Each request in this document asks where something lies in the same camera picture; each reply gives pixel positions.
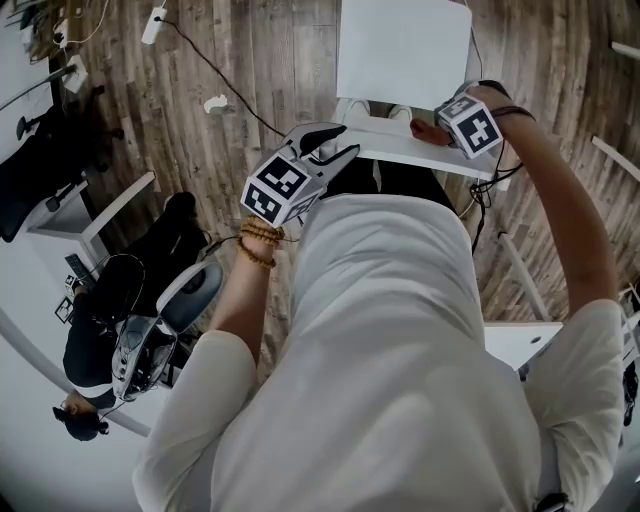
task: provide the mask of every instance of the wrist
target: wrist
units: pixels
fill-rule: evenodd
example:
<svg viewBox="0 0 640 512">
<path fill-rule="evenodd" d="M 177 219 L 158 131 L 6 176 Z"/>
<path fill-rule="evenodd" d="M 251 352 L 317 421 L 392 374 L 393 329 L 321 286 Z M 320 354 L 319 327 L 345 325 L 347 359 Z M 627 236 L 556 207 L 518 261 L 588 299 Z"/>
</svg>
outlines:
<svg viewBox="0 0 640 512">
<path fill-rule="evenodd" d="M 507 139 L 508 142 L 511 142 L 514 137 L 517 137 L 518 133 L 523 129 L 526 130 L 536 125 L 536 121 L 522 114 L 508 114 L 496 118 L 495 121 L 503 137 Z"/>
<path fill-rule="evenodd" d="M 273 259 L 274 247 L 263 240 L 259 240 L 252 236 L 243 236 L 242 244 L 255 257 L 263 261 L 271 261 Z"/>
</svg>

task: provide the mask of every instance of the white shoe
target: white shoe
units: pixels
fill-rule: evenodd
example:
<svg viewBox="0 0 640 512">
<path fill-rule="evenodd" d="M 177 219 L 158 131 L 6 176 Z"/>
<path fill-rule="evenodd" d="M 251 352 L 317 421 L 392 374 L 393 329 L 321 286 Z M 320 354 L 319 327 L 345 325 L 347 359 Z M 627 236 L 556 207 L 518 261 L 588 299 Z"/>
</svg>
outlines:
<svg viewBox="0 0 640 512">
<path fill-rule="evenodd" d="M 369 105 L 367 100 L 349 100 L 347 109 L 344 112 L 344 117 L 338 122 L 343 124 L 348 115 L 369 117 L 371 116 L 371 105 Z"/>
<path fill-rule="evenodd" d="M 394 105 L 391 112 L 389 112 L 389 119 L 409 124 L 413 120 L 411 107 L 407 107 L 406 105 Z"/>
</svg>

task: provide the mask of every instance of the sleeve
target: sleeve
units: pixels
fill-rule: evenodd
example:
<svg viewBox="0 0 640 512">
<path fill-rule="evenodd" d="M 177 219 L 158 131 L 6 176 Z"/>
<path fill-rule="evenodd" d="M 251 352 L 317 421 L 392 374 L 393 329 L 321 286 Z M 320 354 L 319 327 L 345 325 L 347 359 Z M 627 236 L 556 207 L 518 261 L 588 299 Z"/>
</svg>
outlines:
<svg viewBox="0 0 640 512">
<path fill-rule="evenodd" d="M 556 444 L 562 491 L 589 510 L 613 475 L 622 433 L 620 306 L 598 300 L 578 311 L 531 363 L 527 400 Z"/>
<path fill-rule="evenodd" d="M 196 462 L 240 411 L 255 373 L 251 352 L 237 336 L 211 331 L 200 338 L 134 470 L 142 510 L 187 508 Z"/>
</svg>

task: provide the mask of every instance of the person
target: person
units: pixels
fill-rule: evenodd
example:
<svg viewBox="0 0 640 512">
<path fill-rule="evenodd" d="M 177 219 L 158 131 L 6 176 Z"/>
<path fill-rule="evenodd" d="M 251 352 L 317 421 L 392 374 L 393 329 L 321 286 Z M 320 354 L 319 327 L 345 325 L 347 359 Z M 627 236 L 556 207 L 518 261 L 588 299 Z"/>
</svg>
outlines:
<svg viewBox="0 0 640 512">
<path fill-rule="evenodd" d="M 490 110 L 495 89 L 470 94 Z M 353 106 L 366 110 L 366 103 Z M 407 109 L 394 117 L 409 122 Z M 133 473 L 145 511 L 588 510 L 612 476 L 622 336 L 607 233 L 524 115 L 497 119 L 544 206 L 570 318 L 521 383 L 484 347 L 471 241 L 430 172 L 361 159 L 309 214 L 278 365 L 254 384 L 280 234 L 250 218 Z M 412 122 L 416 137 L 446 139 Z"/>
<path fill-rule="evenodd" d="M 53 413 L 79 441 L 108 432 L 98 411 L 116 402 L 111 373 L 115 325 L 129 314 L 157 316 L 160 294 L 206 246 L 194 216 L 192 194 L 172 196 L 146 234 L 109 259 L 93 290 L 81 281 L 74 284 L 74 313 L 63 358 L 74 389 Z"/>
</svg>

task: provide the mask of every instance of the beaded bracelet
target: beaded bracelet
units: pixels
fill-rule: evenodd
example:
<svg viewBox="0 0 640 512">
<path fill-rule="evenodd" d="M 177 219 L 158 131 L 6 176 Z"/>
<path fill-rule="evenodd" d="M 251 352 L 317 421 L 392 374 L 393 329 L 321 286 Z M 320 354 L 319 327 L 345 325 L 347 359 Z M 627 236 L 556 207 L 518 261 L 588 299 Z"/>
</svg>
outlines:
<svg viewBox="0 0 640 512">
<path fill-rule="evenodd" d="M 260 265 L 262 268 L 271 270 L 276 266 L 275 260 L 271 260 L 270 262 L 266 262 L 255 256 L 249 249 L 247 249 L 242 243 L 242 239 L 238 239 L 237 243 L 238 250 L 242 252 L 249 260 L 251 260 L 256 265 Z"/>
<path fill-rule="evenodd" d="M 261 227 L 259 227 L 259 226 L 255 226 L 255 225 L 253 225 L 253 224 L 251 223 L 251 221 L 254 221 L 254 220 L 256 220 L 256 221 L 258 221 L 258 222 L 261 222 L 261 223 L 263 223 L 263 224 L 265 223 L 265 222 L 264 222 L 260 217 L 258 217 L 257 215 L 249 215 L 249 216 L 247 217 L 247 220 L 246 220 L 246 221 L 245 221 L 245 223 L 244 223 L 243 229 L 244 229 L 245 227 L 252 227 L 252 228 L 254 228 L 254 229 L 260 229 L 260 230 L 266 231 L 266 232 L 267 232 L 267 233 L 269 233 L 269 234 L 277 235 L 277 236 L 280 238 L 280 240 L 282 240 L 282 239 L 284 238 L 284 229 L 282 229 L 282 228 L 276 228 L 276 229 L 275 229 L 275 231 L 274 231 L 274 229 L 273 229 L 273 228 L 271 228 L 271 229 L 261 228 Z"/>
<path fill-rule="evenodd" d="M 260 240 L 261 242 L 264 242 L 267 245 L 272 245 L 275 248 L 278 248 L 278 246 L 280 245 L 280 240 L 278 240 L 277 238 L 270 238 L 268 236 L 257 235 L 255 233 L 252 233 L 251 231 L 247 231 L 246 229 L 243 229 L 242 231 L 240 231 L 240 235 L 255 238 L 256 240 Z"/>
<path fill-rule="evenodd" d="M 284 233 L 271 231 L 269 229 L 258 228 L 252 224 L 245 224 L 242 226 L 241 231 L 246 231 L 252 235 L 263 236 L 265 238 L 270 238 L 271 240 L 280 241 L 284 238 Z"/>
</svg>

